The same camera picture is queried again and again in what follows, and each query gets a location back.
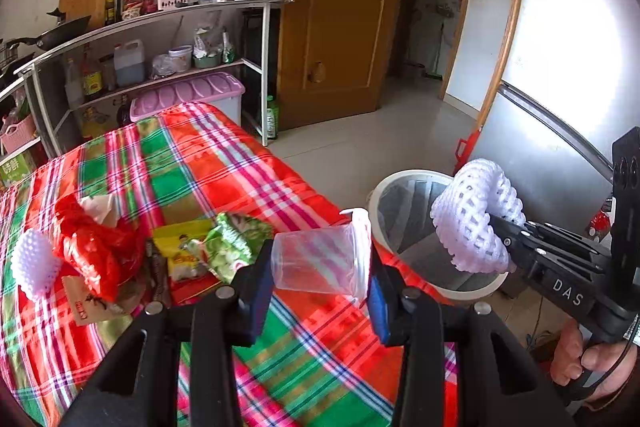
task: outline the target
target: white trash can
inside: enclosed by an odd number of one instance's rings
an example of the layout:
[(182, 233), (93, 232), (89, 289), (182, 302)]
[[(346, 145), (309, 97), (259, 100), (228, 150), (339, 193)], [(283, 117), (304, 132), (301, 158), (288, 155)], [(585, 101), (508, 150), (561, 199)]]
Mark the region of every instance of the white trash can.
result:
[(431, 204), (452, 181), (427, 170), (400, 171), (382, 180), (369, 200), (374, 239), (395, 253), (450, 301), (471, 304), (498, 289), (507, 274), (459, 271), (440, 243)]

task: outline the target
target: refrigerator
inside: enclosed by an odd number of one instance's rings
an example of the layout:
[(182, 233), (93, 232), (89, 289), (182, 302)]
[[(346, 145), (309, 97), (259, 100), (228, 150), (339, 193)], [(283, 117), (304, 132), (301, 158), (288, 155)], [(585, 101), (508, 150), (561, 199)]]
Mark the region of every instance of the refrigerator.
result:
[(502, 79), (470, 158), (504, 169), (527, 219), (584, 234), (640, 125), (639, 0), (522, 0)]

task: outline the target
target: screw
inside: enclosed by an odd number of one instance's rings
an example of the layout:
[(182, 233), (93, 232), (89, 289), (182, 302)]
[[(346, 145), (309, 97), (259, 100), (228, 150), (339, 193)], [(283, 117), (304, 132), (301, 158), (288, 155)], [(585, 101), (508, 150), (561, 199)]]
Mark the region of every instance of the screw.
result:
[(216, 290), (216, 297), (218, 299), (230, 299), (236, 294), (236, 290), (234, 290), (231, 286), (220, 286)]
[(491, 304), (484, 301), (478, 301), (476, 302), (476, 304), (474, 304), (474, 311), (478, 315), (488, 315), (489, 313), (491, 313)]
[(147, 315), (158, 315), (164, 306), (160, 301), (151, 301), (145, 306), (145, 313)]
[(420, 288), (416, 288), (415, 286), (407, 286), (402, 290), (402, 297), (413, 301), (420, 297), (421, 293), (422, 292), (420, 291)]

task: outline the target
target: red plastic bag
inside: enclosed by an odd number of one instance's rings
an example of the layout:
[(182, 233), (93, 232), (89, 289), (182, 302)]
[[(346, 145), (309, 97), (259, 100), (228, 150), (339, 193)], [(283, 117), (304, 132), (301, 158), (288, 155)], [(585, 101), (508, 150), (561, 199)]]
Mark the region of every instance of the red plastic bag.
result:
[(122, 219), (115, 229), (96, 223), (74, 194), (56, 202), (54, 254), (82, 276), (92, 294), (115, 302), (118, 286), (140, 269), (145, 238)]

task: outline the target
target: wooden door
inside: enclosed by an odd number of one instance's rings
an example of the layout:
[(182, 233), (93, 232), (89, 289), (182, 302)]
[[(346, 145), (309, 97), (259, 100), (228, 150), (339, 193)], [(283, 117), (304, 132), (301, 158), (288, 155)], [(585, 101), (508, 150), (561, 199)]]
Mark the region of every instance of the wooden door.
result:
[(376, 109), (399, 0), (294, 0), (280, 26), (280, 126)]

